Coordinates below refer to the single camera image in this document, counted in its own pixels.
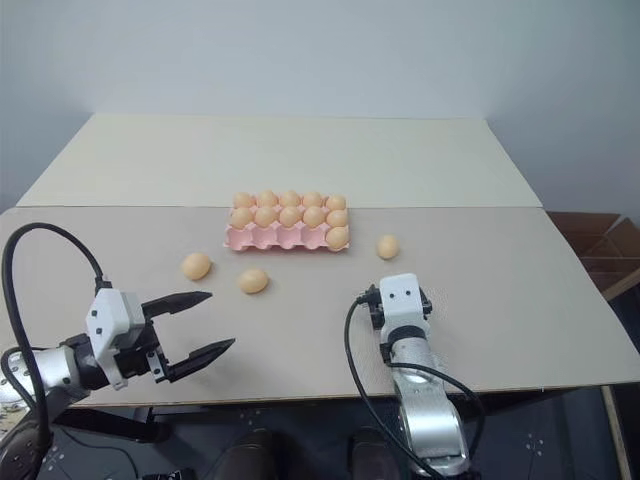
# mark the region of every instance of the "egg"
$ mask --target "egg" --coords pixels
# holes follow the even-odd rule
[[[290,228],[302,218],[302,212],[297,207],[284,207],[280,212],[280,223],[282,226]]]
[[[327,232],[324,237],[330,250],[340,250],[349,243],[349,229],[347,227],[335,227]]]
[[[300,195],[298,195],[293,190],[289,190],[288,192],[284,192],[280,195],[280,205],[283,207],[297,207],[300,205]]]
[[[394,235],[383,235],[378,239],[376,247],[378,256],[383,260],[390,260],[398,254],[398,239]]]
[[[247,192],[238,192],[233,196],[233,206],[235,208],[253,207],[255,204],[255,199]]]
[[[256,210],[256,214],[253,217],[253,221],[256,222],[256,225],[262,228],[267,228],[278,218],[278,214],[271,207],[260,207]]]
[[[211,270],[211,260],[204,253],[192,253],[182,261],[180,269],[189,280],[200,280]]]
[[[347,208],[347,200],[342,195],[331,195],[327,198],[325,206],[329,210],[344,210]]]
[[[316,228],[324,222],[324,211],[320,207],[309,207],[302,216],[302,221],[311,228]]]
[[[269,276],[264,270],[258,268],[251,268],[245,270],[238,277],[238,287],[244,293],[258,293],[265,289],[269,283]]]
[[[305,207],[321,207],[323,203],[324,199],[318,192],[305,193],[302,197],[302,205]]]
[[[327,215],[327,223],[332,227],[344,227],[347,225],[347,220],[346,210],[334,210]]]
[[[244,227],[253,222],[253,213],[247,207],[236,208],[231,213],[231,220],[229,224],[238,230],[242,230]]]
[[[271,190],[260,192],[256,197],[256,205],[259,207],[275,207],[278,204],[278,197]]]

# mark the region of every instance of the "dark floor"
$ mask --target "dark floor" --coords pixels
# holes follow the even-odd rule
[[[638,299],[640,295],[636,289],[613,304],[630,336],[635,337],[636,346],[640,346]],[[631,392],[630,396],[624,396],[625,390]],[[631,455],[636,454],[633,448],[637,448],[640,437],[640,432],[636,431],[639,425],[635,408],[638,392],[637,386],[620,387],[616,391],[623,395],[619,402],[620,407],[624,407],[622,410],[626,409],[623,428]],[[377,404],[386,420],[396,418],[394,401],[378,400]],[[338,480],[349,478],[349,436],[359,427],[372,424],[368,412],[356,400],[272,404],[260,408],[227,406],[206,411],[205,423],[201,419],[195,421],[189,415],[171,420],[161,416],[160,420],[173,424],[174,433],[158,445],[72,433],[92,445],[125,449],[141,474],[192,467],[200,479],[211,479],[220,454],[236,438],[252,429],[266,427],[295,441],[297,448],[290,459],[292,463],[310,466],[318,479]],[[159,409],[158,412],[166,413],[167,410]],[[135,414],[130,409],[118,413],[129,417]],[[473,425],[467,427],[471,434]],[[490,416],[474,467],[482,473],[483,479],[619,478],[600,389],[584,388]],[[131,480],[135,476],[121,452],[79,446],[57,432],[55,446],[38,478]]]

